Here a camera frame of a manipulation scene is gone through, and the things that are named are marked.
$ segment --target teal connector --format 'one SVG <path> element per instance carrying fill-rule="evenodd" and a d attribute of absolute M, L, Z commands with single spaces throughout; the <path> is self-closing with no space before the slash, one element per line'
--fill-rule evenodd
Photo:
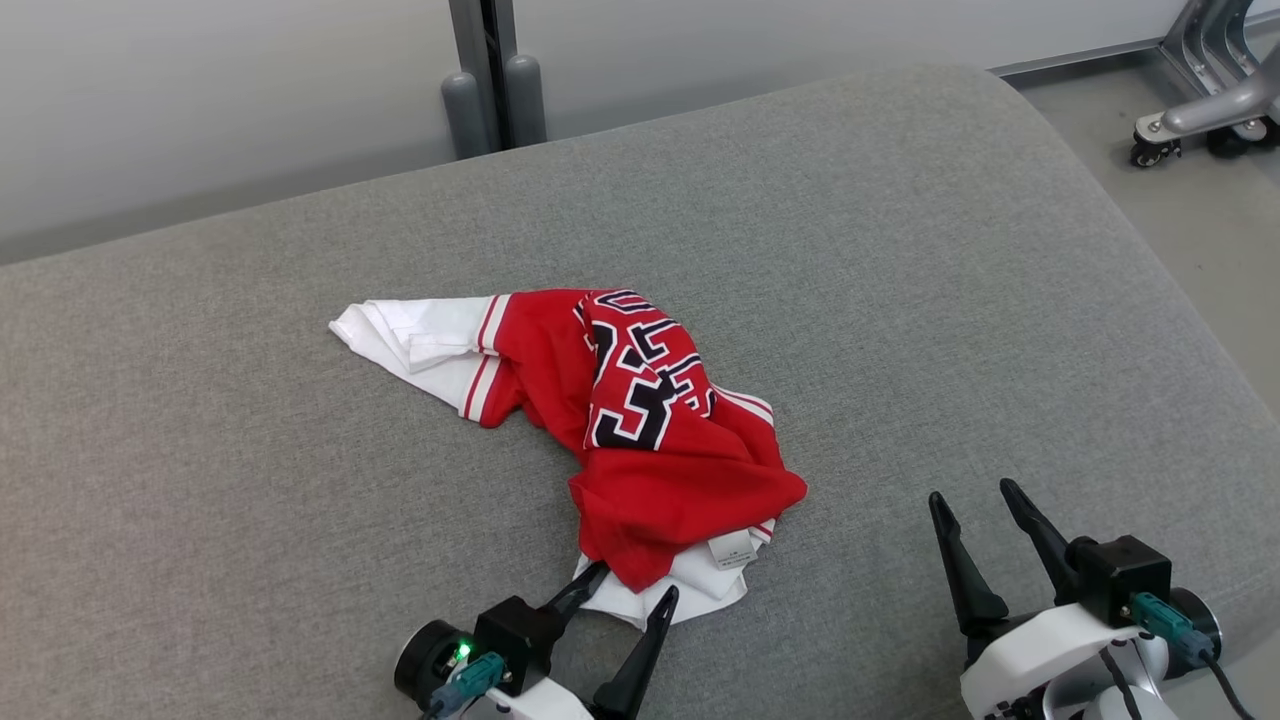
<path fill-rule="evenodd" d="M 502 682 L 503 661 L 497 652 L 486 652 L 476 657 L 453 678 L 431 693 L 430 717 L 449 717 L 462 710 L 472 698 L 477 698 L 498 687 Z"/>
<path fill-rule="evenodd" d="M 1213 641 L 1197 630 L 1185 615 L 1149 592 L 1135 594 L 1130 611 L 1134 623 L 1157 638 L 1164 638 L 1169 648 L 1192 667 L 1204 666 L 1204 659 L 1201 656 L 1203 651 L 1208 651 L 1210 657 L 1213 656 Z"/>

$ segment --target gray floor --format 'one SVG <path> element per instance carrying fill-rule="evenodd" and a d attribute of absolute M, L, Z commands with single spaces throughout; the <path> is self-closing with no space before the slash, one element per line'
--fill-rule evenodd
<path fill-rule="evenodd" d="M 1277 38 L 1268 31 L 1253 50 Z M 1189 143 L 1181 159 L 1132 168 L 1134 119 L 1185 99 L 1155 51 L 1007 79 L 1066 138 L 1280 415 L 1280 152 L 1219 160 Z M 1280 717 L 1280 635 L 1228 673 L 1257 717 Z M 1167 697 L 1188 720 L 1233 716 L 1207 675 Z"/>

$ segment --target caster wheel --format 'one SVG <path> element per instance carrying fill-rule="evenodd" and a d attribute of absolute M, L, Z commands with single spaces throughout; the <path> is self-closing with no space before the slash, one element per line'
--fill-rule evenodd
<path fill-rule="evenodd" d="M 1169 149 L 1158 145 L 1137 142 L 1129 149 L 1129 163 L 1135 168 L 1155 168 L 1165 158 L 1169 158 Z"/>
<path fill-rule="evenodd" d="M 1248 140 L 1235 135 L 1231 128 L 1217 128 L 1208 131 L 1204 136 L 1204 142 L 1208 145 L 1208 154 L 1215 158 L 1239 158 L 1249 150 L 1249 145 L 1253 145 Z"/>
<path fill-rule="evenodd" d="M 1262 124 L 1267 127 L 1267 136 L 1257 141 L 1254 145 L 1272 150 L 1280 147 L 1280 124 L 1276 124 L 1275 120 L 1267 117 L 1262 118 Z"/>
<path fill-rule="evenodd" d="M 1170 154 L 1183 156 L 1183 141 L 1148 142 L 1137 132 L 1133 133 L 1133 147 L 1129 149 L 1129 163 L 1135 168 L 1153 168 Z"/>

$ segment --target metal stand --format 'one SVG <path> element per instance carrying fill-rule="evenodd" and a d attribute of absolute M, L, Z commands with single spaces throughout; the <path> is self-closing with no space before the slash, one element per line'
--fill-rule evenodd
<path fill-rule="evenodd" d="M 1149 168 L 1181 155 L 1181 138 L 1202 132 L 1220 158 L 1243 155 L 1254 142 L 1276 142 L 1280 49 L 1261 63 L 1249 51 L 1244 15 L 1252 3 L 1190 0 L 1183 8 L 1160 53 L 1201 97 L 1138 119 L 1129 154 L 1134 165 Z"/>
<path fill-rule="evenodd" d="M 462 70 L 440 94 L 458 159 L 547 142 L 543 76 L 516 49 L 511 0 L 449 0 Z"/>

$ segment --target red stripe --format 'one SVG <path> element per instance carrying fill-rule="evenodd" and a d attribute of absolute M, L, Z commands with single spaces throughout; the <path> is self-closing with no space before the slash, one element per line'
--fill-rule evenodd
<path fill-rule="evenodd" d="M 467 391 L 467 402 L 462 406 L 462 416 L 468 420 L 471 419 L 471 400 L 476 396 L 476 388 L 480 387 L 480 375 L 484 374 L 484 368 L 489 364 L 490 357 L 493 357 L 493 355 L 485 355 L 484 360 L 480 361 L 480 369 L 476 370 L 476 377 L 471 380 L 471 389 Z"/>
<path fill-rule="evenodd" d="M 739 395 L 736 392 L 730 392 L 727 389 L 721 389 L 721 392 L 723 392 L 728 397 L 732 397 L 733 400 L 741 400 L 742 402 L 750 402 L 751 405 L 755 405 L 760 410 L 764 410 L 765 413 L 768 413 L 771 418 L 773 416 L 773 410 L 769 410 L 768 405 L 760 402 L 759 400 L 755 400 L 754 397 L 744 397 L 744 396 L 741 396 L 741 395 Z"/>
<path fill-rule="evenodd" d="M 489 329 L 489 318 L 493 316 L 493 309 L 498 306 L 498 296 L 494 295 L 493 300 L 489 301 L 489 311 L 484 314 L 484 322 L 480 323 L 480 334 L 476 336 L 476 347 L 484 350 L 484 332 Z"/>

